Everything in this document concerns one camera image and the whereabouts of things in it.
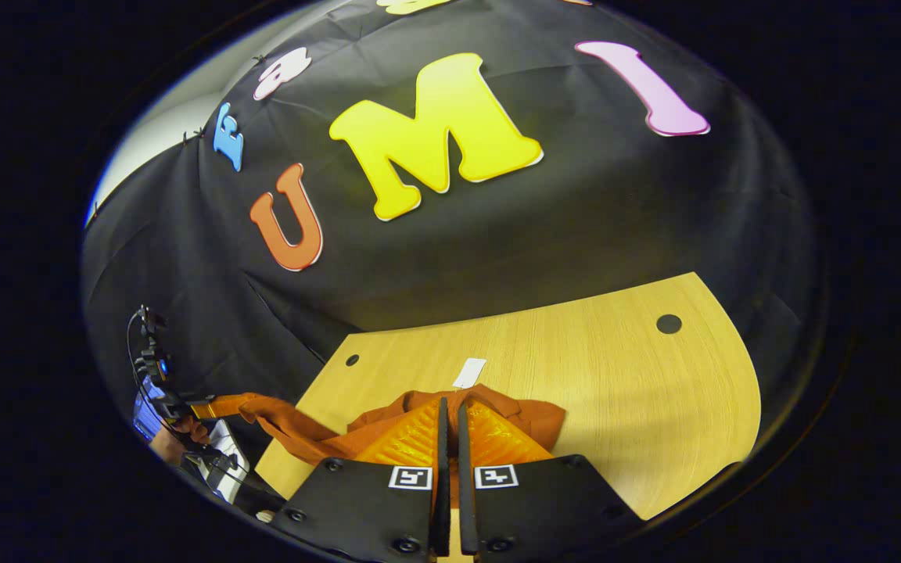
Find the orange cloth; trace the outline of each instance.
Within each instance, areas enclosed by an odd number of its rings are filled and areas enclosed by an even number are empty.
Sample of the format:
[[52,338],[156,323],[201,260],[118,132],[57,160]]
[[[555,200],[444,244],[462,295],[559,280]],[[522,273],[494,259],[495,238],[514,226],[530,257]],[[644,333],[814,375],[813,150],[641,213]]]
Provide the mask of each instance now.
[[448,425],[447,449],[454,457],[458,451],[458,407],[465,399],[479,400],[510,421],[516,428],[535,439],[547,451],[555,445],[562,430],[565,410],[544,400],[515,400],[503,393],[494,392],[485,385],[471,389],[423,393],[403,393],[387,407],[365,412],[346,427],[346,434],[339,435],[324,425],[301,413],[286,400],[272,396],[258,396],[239,405],[241,416],[253,424],[260,421],[262,429],[276,438],[297,459],[318,466],[325,457],[353,459],[371,442],[378,439],[405,413],[421,407],[430,400],[447,397]]

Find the table surface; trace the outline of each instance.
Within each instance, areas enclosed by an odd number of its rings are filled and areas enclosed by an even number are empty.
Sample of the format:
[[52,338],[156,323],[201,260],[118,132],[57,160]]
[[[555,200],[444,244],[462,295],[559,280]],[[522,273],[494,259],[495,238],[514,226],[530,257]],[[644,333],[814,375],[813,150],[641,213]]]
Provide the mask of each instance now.
[[[678,332],[657,328],[666,314],[682,321]],[[354,354],[360,360],[347,366]],[[480,384],[565,409],[551,453],[586,456],[643,519],[744,460],[756,441],[753,364],[693,272],[516,313],[348,335],[297,409],[343,434],[361,413],[410,389],[453,391],[469,357],[486,359]],[[257,464],[285,498],[311,470],[278,442]]]

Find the white paper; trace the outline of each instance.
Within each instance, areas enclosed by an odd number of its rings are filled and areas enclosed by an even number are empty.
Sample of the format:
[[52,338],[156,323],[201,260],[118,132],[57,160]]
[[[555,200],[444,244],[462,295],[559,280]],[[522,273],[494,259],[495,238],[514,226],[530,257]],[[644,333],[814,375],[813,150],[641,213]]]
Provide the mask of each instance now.
[[465,360],[465,366],[461,368],[461,374],[458,374],[457,380],[454,380],[454,387],[467,389],[475,385],[479,381],[479,374],[482,368],[486,366],[486,361],[480,357],[469,357]]

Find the black background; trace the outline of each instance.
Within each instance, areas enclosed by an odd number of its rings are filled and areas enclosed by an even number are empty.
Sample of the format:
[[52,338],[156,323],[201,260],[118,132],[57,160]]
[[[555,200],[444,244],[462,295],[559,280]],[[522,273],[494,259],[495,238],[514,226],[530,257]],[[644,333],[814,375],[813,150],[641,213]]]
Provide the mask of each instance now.
[[[613,4],[728,76],[771,121],[808,182],[850,306],[842,321],[857,335],[829,406],[791,455],[648,560],[901,561],[901,5]],[[122,101],[142,83],[157,93],[149,78],[183,74],[289,7],[232,21],[243,10],[211,0],[0,6],[5,558],[298,560],[215,512],[119,423],[77,305],[91,186],[108,143],[145,109]],[[228,22],[233,33],[169,63]]]

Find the white wall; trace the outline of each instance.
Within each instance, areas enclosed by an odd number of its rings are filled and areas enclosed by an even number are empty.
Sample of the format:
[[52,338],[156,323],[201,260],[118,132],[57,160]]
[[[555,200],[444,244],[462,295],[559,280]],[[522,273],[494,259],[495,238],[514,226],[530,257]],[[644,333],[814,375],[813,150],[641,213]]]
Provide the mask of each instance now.
[[89,203],[86,224],[94,208],[103,203],[131,172],[161,151],[182,142],[183,131],[187,138],[192,138],[193,131],[207,122],[224,94],[253,68],[253,57],[265,54],[286,39],[289,34],[283,31],[286,26],[304,14],[322,11],[323,7],[328,9],[332,5],[335,2],[305,6],[261,26],[195,68],[156,100],[116,145]]

